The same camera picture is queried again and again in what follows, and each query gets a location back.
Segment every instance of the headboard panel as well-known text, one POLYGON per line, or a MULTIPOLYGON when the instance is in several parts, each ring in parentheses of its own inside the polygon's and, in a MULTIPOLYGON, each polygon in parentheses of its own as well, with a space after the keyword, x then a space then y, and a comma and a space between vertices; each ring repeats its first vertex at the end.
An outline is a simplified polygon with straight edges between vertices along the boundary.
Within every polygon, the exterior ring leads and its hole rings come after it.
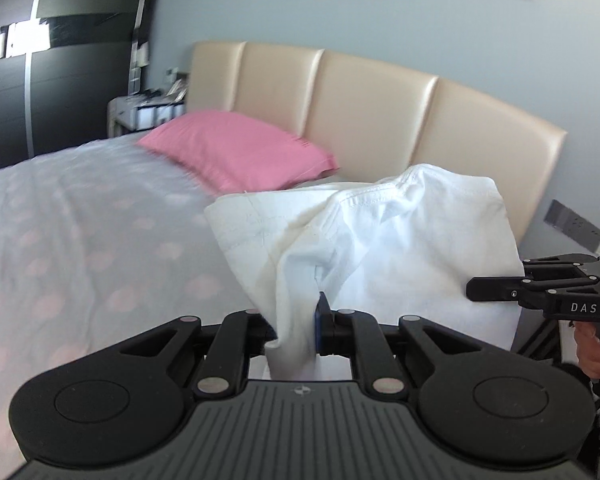
POLYGON ((326 51, 304 136, 336 155, 341 174, 375 182, 410 163, 437 76, 326 51))
POLYGON ((520 240, 554 172, 565 131, 440 78, 412 164, 491 177, 520 240))
POLYGON ((232 110, 246 42, 200 41, 193 49, 187 111, 232 110))
POLYGON ((247 43, 234 111, 301 135, 321 50, 247 43))
POLYGON ((491 177, 522 240, 566 132, 438 76, 329 50, 195 45, 187 110, 234 110, 307 136, 360 182, 428 162, 491 177))

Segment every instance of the screw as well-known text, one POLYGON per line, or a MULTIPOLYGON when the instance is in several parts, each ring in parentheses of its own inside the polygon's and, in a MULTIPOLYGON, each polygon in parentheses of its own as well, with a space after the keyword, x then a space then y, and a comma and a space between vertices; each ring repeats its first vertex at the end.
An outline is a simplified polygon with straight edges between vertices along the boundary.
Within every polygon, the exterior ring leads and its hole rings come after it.
POLYGON ((221 394, 229 387, 222 377, 205 377, 198 381, 198 389, 204 394, 221 394))
POLYGON ((374 390, 379 394, 398 394, 404 390, 404 383, 400 379, 382 377, 374 381, 374 390))

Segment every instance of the white bed sheet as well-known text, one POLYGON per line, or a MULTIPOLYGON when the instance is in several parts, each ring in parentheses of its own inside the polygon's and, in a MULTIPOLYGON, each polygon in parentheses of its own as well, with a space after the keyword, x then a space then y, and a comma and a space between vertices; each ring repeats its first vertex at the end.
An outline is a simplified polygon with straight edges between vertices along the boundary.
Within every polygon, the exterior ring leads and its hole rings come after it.
POLYGON ((0 170, 0 480, 24 461, 11 396, 29 378, 183 314, 251 308, 183 169, 91 142, 0 170))

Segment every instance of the wall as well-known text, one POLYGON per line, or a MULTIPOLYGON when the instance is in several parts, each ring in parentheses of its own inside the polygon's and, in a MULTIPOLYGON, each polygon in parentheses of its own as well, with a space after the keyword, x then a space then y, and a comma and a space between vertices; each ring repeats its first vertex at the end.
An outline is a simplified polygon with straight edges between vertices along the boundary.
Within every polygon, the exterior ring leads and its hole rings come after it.
POLYGON ((158 0, 149 86, 207 39, 382 59, 558 124, 570 135, 521 254, 581 251, 543 224, 552 198, 600 226, 600 0, 158 0))

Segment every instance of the pink pillow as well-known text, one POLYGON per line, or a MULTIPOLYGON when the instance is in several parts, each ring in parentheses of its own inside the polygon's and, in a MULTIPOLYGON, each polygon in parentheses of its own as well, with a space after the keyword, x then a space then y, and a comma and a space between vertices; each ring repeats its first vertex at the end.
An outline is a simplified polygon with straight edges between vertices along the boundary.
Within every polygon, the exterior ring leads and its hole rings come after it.
POLYGON ((184 114, 138 145, 179 162, 216 194, 288 189, 338 169, 331 153, 301 137, 219 110, 184 114))

